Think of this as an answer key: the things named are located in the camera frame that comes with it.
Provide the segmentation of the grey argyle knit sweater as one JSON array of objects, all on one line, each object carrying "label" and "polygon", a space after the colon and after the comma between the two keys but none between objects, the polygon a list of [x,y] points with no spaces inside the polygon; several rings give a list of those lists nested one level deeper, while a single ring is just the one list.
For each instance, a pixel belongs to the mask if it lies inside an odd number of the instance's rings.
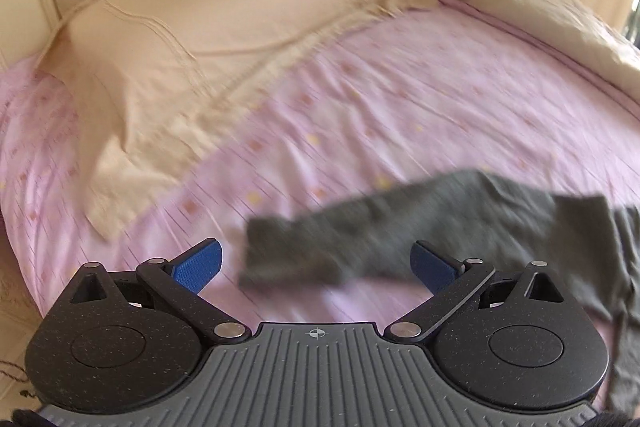
[{"label": "grey argyle knit sweater", "polygon": [[504,271],[550,263],[577,300],[618,325],[608,406],[639,404],[639,208],[602,195],[537,190],[462,170],[345,200],[294,219],[246,226],[246,286],[341,285],[359,277],[408,281],[409,251],[482,258]]}]

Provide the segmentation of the pink patterned bed sheet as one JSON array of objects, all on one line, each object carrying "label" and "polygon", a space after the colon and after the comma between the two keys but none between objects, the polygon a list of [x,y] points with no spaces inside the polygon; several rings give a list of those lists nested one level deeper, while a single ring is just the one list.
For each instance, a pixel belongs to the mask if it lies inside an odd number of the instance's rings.
[{"label": "pink patterned bed sheet", "polygon": [[1,78],[1,213],[18,277],[51,310],[89,261],[129,271],[216,239],[204,289],[247,326],[386,325],[420,303],[412,276],[341,285],[246,286],[246,226],[462,170],[639,208],[639,99],[525,32],[459,0],[349,30],[277,80],[182,181],[114,239],[79,198],[79,116],[44,49]]}]

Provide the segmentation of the beige pillow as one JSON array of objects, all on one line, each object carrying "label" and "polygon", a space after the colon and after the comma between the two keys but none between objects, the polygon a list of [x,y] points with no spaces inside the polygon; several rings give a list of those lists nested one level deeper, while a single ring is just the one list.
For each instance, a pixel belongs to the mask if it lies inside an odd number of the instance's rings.
[{"label": "beige pillow", "polygon": [[224,139],[297,61],[436,0],[92,0],[39,66],[79,116],[79,198],[114,239]]}]

